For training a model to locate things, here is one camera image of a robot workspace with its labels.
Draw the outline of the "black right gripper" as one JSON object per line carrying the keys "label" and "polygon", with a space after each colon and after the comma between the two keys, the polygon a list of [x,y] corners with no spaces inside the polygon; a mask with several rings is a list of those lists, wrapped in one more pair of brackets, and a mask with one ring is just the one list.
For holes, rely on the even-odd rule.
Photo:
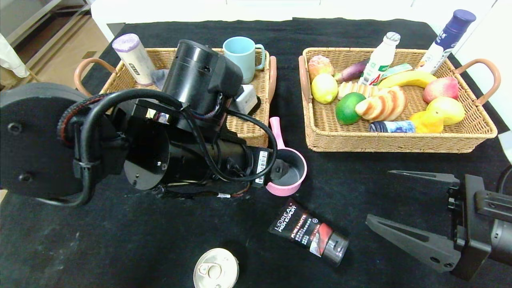
{"label": "black right gripper", "polygon": [[[460,187],[453,174],[388,172]],[[462,212],[453,231],[454,243],[447,237],[372,214],[366,216],[366,224],[423,264],[439,273],[451,271],[459,279],[471,280],[488,259],[511,266],[511,195],[488,191],[483,178],[467,174],[459,200]]]}

